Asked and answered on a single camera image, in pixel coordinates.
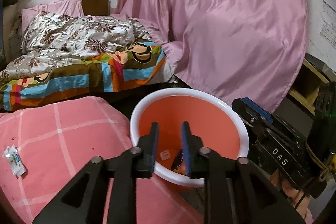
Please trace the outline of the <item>person right hand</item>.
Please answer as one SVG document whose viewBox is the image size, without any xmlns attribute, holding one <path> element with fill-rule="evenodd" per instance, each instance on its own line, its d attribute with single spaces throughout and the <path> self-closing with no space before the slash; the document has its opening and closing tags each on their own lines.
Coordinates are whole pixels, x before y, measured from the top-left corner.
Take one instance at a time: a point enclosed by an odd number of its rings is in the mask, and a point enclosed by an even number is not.
<svg viewBox="0 0 336 224">
<path fill-rule="evenodd" d="M 304 195 L 303 191 L 299 191 L 291 186 L 289 181 L 284 178 L 280 171 L 277 169 L 269 178 L 269 181 L 277 188 L 282 190 L 285 195 L 291 199 L 290 204 L 295 207 L 302 196 Z M 304 199 L 299 203 L 297 207 L 297 212 L 301 217 L 305 220 L 306 223 L 313 223 L 313 217 L 311 215 L 311 211 L 308 206 L 311 200 L 311 196 L 305 196 Z"/>
</svg>

